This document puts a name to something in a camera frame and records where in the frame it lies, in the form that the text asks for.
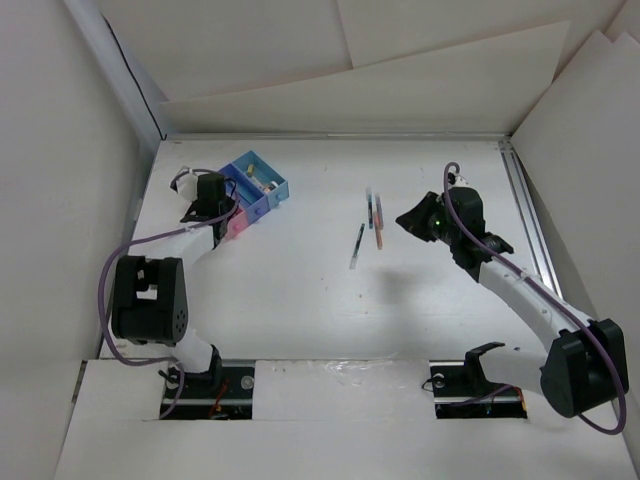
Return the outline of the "white boxed eraser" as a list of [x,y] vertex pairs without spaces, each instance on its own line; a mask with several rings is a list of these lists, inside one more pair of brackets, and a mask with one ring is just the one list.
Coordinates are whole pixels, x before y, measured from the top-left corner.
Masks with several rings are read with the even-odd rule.
[[254,175],[250,175],[249,179],[254,183],[254,185],[256,185],[258,188],[260,188],[261,190],[265,190],[265,185],[258,180]]

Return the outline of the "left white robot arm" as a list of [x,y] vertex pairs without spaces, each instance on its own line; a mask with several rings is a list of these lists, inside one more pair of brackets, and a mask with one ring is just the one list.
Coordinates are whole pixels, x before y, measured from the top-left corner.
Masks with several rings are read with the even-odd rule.
[[179,228],[134,240],[107,263],[115,267],[111,318],[103,320],[109,348],[118,352],[115,339],[168,347],[190,387],[205,397],[220,390],[223,373],[217,350],[189,326],[185,273],[219,246],[238,207],[237,181],[201,170]]

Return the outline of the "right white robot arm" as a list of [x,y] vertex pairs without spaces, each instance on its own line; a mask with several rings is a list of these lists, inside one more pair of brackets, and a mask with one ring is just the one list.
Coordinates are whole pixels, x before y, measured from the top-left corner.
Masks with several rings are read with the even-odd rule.
[[483,394],[496,384],[519,387],[542,395],[566,418],[617,401],[619,418],[626,418],[629,380],[622,329],[610,319],[591,319],[515,265],[509,258],[513,247],[487,231],[475,189],[429,192],[396,222],[422,241],[446,244],[454,262],[499,297],[545,350],[544,355],[510,353],[494,342],[468,351],[462,369],[468,390]]

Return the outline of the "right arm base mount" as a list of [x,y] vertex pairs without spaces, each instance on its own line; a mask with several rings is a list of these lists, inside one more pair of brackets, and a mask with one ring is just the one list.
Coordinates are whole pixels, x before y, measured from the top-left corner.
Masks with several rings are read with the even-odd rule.
[[467,351],[461,360],[429,361],[421,388],[433,395],[438,420],[528,418],[522,391],[489,381],[481,366],[484,355],[504,347],[490,342]]

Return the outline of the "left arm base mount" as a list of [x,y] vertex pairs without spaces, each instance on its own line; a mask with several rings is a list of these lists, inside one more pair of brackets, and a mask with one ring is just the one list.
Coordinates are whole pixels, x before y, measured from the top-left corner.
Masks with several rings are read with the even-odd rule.
[[214,358],[208,371],[186,373],[181,393],[178,369],[160,370],[165,381],[159,414],[163,420],[251,420],[255,386],[253,360]]

